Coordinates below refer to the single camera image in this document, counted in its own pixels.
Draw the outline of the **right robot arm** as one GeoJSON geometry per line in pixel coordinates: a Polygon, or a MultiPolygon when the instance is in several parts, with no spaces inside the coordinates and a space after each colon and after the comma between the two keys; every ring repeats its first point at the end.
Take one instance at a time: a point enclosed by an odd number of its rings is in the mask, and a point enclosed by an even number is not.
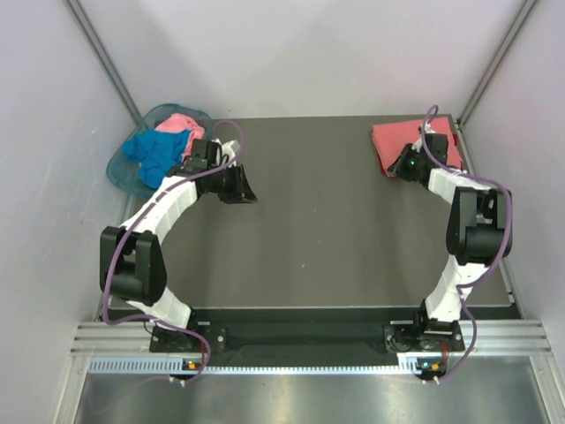
{"type": "Polygon", "coordinates": [[[503,185],[450,167],[448,138],[424,130],[389,167],[395,176],[419,182],[450,206],[446,230],[448,260],[433,291],[410,324],[391,324],[392,352],[463,349],[459,321],[474,287],[484,282],[512,247],[512,194],[503,185]]]}

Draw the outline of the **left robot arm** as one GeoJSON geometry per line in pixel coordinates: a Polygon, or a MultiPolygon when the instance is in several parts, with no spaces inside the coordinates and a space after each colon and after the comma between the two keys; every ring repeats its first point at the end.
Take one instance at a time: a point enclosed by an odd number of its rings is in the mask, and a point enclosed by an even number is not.
{"type": "Polygon", "coordinates": [[[136,308],[136,319],[152,322],[154,338],[189,352],[206,349],[192,308],[168,287],[162,242],[177,220],[203,195],[225,204],[251,204],[257,197],[238,160],[239,140],[195,140],[190,154],[168,170],[160,186],[133,217],[106,227],[100,237],[102,319],[111,323],[108,300],[136,308]]]}

